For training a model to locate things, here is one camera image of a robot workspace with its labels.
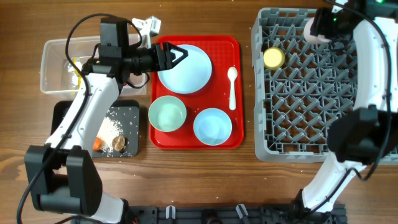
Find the brown mushroom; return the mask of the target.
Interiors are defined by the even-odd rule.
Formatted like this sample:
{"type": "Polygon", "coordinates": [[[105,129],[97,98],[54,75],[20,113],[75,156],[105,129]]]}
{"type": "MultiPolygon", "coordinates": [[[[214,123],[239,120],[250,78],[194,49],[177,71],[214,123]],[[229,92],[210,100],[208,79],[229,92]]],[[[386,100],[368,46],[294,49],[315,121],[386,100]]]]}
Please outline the brown mushroom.
{"type": "Polygon", "coordinates": [[[125,145],[126,145],[126,139],[123,135],[116,136],[112,141],[113,150],[117,152],[123,151],[125,145]]]}

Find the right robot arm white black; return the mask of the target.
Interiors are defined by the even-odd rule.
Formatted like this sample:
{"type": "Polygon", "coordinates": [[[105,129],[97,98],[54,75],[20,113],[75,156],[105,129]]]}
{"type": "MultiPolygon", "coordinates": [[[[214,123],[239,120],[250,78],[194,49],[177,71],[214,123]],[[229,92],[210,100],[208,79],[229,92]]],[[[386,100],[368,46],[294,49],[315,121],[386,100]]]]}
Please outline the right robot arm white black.
{"type": "Polygon", "coordinates": [[[351,36],[358,86],[352,112],[329,127],[320,170],[291,204],[294,223],[324,222],[349,182],[368,180],[397,147],[397,2],[330,1],[307,22],[304,36],[312,44],[351,36]]]}

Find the light blue bowl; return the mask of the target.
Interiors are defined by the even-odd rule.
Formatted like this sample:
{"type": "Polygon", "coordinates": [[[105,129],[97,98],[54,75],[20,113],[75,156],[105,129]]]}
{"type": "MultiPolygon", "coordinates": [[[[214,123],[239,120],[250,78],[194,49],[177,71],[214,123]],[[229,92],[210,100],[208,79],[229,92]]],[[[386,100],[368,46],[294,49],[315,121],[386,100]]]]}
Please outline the light blue bowl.
{"type": "Polygon", "coordinates": [[[195,137],[207,146],[219,146],[232,134],[230,117],[221,109],[208,108],[198,113],[193,122],[195,137]]]}

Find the green bowl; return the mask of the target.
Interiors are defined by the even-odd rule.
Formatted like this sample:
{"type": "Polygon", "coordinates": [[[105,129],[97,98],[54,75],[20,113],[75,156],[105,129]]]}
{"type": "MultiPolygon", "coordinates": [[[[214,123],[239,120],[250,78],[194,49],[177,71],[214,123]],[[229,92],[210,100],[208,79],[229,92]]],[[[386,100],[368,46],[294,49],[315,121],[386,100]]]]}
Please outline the green bowl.
{"type": "Polygon", "coordinates": [[[185,104],[175,96],[161,96],[149,107],[148,119],[158,131],[169,133],[179,129],[187,118],[185,104]]]}

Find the yellow foil wrapper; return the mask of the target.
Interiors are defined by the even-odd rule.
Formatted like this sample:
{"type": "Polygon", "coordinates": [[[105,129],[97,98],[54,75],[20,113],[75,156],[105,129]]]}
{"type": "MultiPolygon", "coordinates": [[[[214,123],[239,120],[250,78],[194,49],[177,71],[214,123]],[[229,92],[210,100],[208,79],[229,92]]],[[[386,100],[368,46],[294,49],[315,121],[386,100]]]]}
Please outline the yellow foil wrapper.
{"type": "MultiPolygon", "coordinates": [[[[80,62],[80,58],[73,58],[73,63],[76,65],[76,67],[81,70],[81,62],[80,62]]],[[[75,69],[74,67],[72,67],[72,87],[74,90],[79,89],[80,85],[81,85],[81,76],[80,74],[77,72],[77,69],[75,69]]]]}

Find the orange carrot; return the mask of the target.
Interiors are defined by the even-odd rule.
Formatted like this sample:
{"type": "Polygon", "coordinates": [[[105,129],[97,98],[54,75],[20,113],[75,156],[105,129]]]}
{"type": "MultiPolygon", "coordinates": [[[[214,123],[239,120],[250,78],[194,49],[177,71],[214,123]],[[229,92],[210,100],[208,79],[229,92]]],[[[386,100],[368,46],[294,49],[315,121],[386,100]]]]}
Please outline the orange carrot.
{"type": "Polygon", "coordinates": [[[103,140],[101,138],[96,138],[94,141],[94,145],[93,145],[93,150],[94,151],[101,151],[102,147],[103,147],[103,140]]]}

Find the yellow plastic cup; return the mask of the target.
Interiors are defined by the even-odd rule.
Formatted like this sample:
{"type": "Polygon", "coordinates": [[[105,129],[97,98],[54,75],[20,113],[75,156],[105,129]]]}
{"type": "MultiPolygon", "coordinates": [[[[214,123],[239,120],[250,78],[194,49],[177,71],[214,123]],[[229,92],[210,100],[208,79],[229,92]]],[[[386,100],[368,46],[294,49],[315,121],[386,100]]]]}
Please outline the yellow plastic cup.
{"type": "Polygon", "coordinates": [[[277,47],[271,47],[264,51],[264,67],[269,70],[277,70],[285,62],[285,53],[277,47]]]}

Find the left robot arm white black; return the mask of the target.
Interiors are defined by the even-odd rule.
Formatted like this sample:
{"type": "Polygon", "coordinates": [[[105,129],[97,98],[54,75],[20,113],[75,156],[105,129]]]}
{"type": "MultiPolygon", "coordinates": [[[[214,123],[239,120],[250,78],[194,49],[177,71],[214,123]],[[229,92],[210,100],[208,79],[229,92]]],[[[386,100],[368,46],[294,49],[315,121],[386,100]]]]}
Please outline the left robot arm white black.
{"type": "Polygon", "coordinates": [[[103,191],[91,158],[93,145],[131,75],[174,68],[188,52],[169,42],[150,48],[131,44],[130,20],[105,13],[100,18],[100,42],[77,70],[82,84],[75,99],[46,143],[30,146],[25,154],[29,184],[23,196],[31,198],[36,210],[64,213],[69,220],[132,223],[128,202],[103,191]]]}

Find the pink plastic cup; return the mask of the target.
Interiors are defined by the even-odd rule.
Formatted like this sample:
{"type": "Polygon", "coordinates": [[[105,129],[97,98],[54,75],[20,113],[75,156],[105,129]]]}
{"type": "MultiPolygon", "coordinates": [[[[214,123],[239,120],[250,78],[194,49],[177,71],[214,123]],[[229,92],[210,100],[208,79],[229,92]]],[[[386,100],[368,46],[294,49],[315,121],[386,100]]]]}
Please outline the pink plastic cup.
{"type": "Polygon", "coordinates": [[[330,39],[327,39],[324,35],[312,35],[310,33],[310,28],[313,25],[314,17],[312,17],[305,25],[303,36],[307,42],[310,44],[325,44],[331,42],[330,39]]]}

